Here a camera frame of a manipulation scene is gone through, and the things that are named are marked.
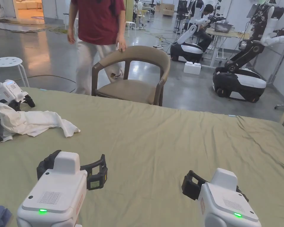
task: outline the chair backrest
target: chair backrest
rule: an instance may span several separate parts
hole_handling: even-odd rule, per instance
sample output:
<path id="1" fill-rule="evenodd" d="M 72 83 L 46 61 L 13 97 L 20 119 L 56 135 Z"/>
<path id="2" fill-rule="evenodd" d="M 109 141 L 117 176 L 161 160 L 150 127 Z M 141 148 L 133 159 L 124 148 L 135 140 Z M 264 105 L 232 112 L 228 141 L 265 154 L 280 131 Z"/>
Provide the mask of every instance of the chair backrest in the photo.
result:
<path id="1" fill-rule="evenodd" d="M 170 57 L 166 52 L 158 50 L 153 47 L 147 46 L 130 46 L 124 52 L 115 51 L 110 53 L 108 56 L 99 61 L 100 65 L 105 68 L 109 65 L 115 64 L 117 62 L 125 61 L 125 68 L 129 69 L 129 64 L 131 61 L 142 61 L 157 65 L 160 67 L 161 75 L 160 79 L 167 80 L 170 70 Z"/>

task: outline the chair seat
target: chair seat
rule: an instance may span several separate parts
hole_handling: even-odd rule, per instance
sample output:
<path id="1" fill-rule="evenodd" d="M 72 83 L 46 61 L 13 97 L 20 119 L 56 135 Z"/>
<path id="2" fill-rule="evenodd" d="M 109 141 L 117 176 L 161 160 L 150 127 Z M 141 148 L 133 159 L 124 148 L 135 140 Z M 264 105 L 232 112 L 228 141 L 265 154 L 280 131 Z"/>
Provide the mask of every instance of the chair seat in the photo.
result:
<path id="1" fill-rule="evenodd" d="M 97 90 L 100 96 L 153 104 L 156 88 L 140 80 L 117 80 Z"/>

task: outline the doorway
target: doorway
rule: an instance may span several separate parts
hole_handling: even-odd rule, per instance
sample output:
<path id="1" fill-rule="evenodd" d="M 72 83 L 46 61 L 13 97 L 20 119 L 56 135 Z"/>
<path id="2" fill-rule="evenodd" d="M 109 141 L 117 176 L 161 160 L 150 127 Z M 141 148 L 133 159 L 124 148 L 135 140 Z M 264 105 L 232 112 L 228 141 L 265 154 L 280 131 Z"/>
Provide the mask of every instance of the doorway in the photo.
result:
<path id="1" fill-rule="evenodd" d="M 34 19 L 44 24 L 42 0 L 16 0 L 16 10 L 18 19 Z"/>

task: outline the bed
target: bed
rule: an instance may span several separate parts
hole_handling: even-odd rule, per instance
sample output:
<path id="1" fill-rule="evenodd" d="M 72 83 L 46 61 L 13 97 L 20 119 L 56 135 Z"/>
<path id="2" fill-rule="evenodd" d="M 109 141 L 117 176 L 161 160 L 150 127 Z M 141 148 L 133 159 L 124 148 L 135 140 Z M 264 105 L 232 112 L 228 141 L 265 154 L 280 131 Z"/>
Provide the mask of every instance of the bed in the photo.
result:
<path id="1" fill-rule="evenodd" d="M 0 205 L 13 213 L 37 182 L 36 167 L 56 150 L 81 165 L 106 155 L 108 180 L 88 191 L 78 223 L 87 226 L 201 226 L 181 184 L 191 169 L 211 180 L 217 167 L 238 177 L 262 226 L 284 227 L 284 127 L 277 122 L 161 108 L 124 100 L 25 88 L 34 110 L 54 111 L 80 133 L 62 129 L 0 143 Z M 28 106 L 21 106 L 25 111 Z"/>

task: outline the gray bin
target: gray bin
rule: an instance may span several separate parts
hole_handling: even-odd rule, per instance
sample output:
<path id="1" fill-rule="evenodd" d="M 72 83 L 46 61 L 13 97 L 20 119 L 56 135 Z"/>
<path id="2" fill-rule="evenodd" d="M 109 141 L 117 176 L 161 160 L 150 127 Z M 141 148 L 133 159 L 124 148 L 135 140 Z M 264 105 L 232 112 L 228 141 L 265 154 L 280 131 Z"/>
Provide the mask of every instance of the gray bin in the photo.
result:
<path id="1" fill-rule="evenodd" d="M 223 23 L 215 23 L 215 31 L 220 33 L 229 33 L 233 25 L 230 24 L 223 24 Z"/>

